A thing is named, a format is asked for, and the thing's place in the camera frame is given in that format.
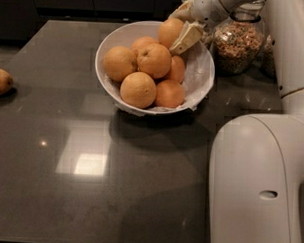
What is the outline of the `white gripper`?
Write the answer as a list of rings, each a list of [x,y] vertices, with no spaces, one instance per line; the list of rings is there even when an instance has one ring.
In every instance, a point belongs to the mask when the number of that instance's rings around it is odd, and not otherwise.
[[[200,41],[203,28],[198,22],[213,29],[228,17],[229,12],[225,10],[219,0],[185,1],[169,16],[169,18],[177,18],[185,22],[181,33],[169,51],[172,54],[183,54]]]

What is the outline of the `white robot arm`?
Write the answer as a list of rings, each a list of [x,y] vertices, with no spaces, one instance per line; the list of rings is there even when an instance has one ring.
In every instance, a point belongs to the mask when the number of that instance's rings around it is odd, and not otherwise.
[[[302,243],[304,0],[267,0],[280,114],[226,123],[209,165],[211,243]]]

